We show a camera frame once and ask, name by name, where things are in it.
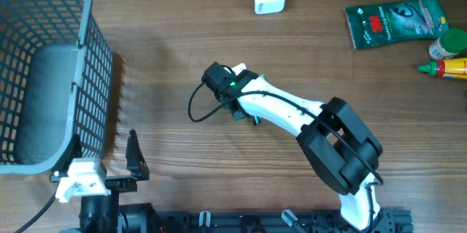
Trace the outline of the red yellow sauce bottle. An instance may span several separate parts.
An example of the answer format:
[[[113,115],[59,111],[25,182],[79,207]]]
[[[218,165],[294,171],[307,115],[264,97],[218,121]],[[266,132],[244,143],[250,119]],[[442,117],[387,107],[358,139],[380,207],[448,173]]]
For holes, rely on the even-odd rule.
[[[431,77],[445,77],[465,80],[467,61],[466,58],[429,61],[427,64],[418,66],[417,70]]]

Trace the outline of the green snack bag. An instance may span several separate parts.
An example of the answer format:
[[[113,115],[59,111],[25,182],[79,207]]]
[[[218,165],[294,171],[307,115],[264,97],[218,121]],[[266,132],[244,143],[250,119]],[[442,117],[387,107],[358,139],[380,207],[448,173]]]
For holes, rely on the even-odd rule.
[[[408,0],[344,8],[354,48],[436,39],[449,30],[439,0]]]

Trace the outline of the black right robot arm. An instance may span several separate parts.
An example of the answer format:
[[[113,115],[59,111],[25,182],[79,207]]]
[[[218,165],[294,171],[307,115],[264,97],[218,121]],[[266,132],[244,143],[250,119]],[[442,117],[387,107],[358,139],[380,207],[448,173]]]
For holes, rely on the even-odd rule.
[[[236,120],[267,120],[291,133],[316,175],[339,195],[342,218],[358,231],[374,229],[380,211],[374,189],[384,183],[377,173],[383,149],[345,100],[302,99],[244,64],[230,68],[214,62],[201,83]]]

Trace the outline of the green lid jar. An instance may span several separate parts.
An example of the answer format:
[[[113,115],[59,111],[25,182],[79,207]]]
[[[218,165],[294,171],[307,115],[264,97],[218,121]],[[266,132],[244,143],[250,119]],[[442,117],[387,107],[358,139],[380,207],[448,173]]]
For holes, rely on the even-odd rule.
[[[451,28],[436,39],[429,47],[429,54],[434,60],[454,58],[466,49],[466,32]]]

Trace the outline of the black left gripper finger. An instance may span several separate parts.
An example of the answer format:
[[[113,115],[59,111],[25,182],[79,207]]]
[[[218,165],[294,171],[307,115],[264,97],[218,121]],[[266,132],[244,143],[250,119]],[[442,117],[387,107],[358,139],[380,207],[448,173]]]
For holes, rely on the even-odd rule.
[[[149,180],[150,171],[139,147],[137,133],[130,130],[126,145],[126,168],[137,180]]]
[[[66,177],[69,166],[75,158],[82,158],[80,136],[74,134],[67,148],[53,167],[53,177]]]

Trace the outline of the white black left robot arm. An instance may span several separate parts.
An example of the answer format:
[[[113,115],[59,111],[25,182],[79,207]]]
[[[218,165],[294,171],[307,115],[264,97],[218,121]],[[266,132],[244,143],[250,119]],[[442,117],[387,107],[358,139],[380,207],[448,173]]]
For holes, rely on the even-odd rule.
[[[120,195],[137,191],[150,179],[137,133],[130,130],[126,145],[127,175],[109,176],[97,157],[72,156],[58,172],[55,198],[66,203],[80,198],[80,226],[71,232],[165,232],[166,226],[150,203],[121,205]]]

